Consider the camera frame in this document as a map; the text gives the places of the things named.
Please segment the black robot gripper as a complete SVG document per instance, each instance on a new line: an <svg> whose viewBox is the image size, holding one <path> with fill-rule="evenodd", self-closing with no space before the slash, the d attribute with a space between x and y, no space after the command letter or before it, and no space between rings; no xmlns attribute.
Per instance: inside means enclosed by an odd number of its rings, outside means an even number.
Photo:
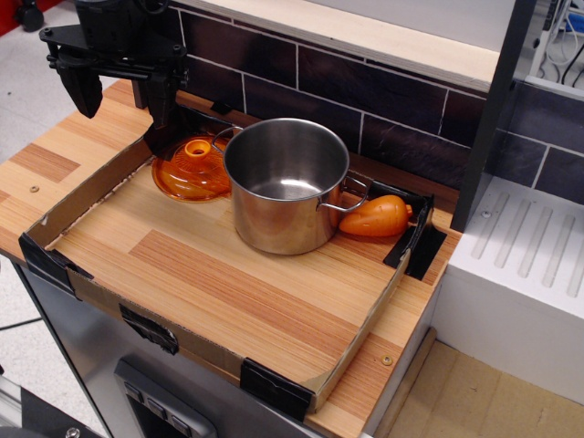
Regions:
<svg viewBox="0 0 584 438"><path fill-rule="evenodd" d="M168 1L76 1L76 25L40 31L49 66L78 111L92 119L102 101L101 76L146 82L155 129L168 124L176 92L188 81L186 48L153 26Z"/></svg>

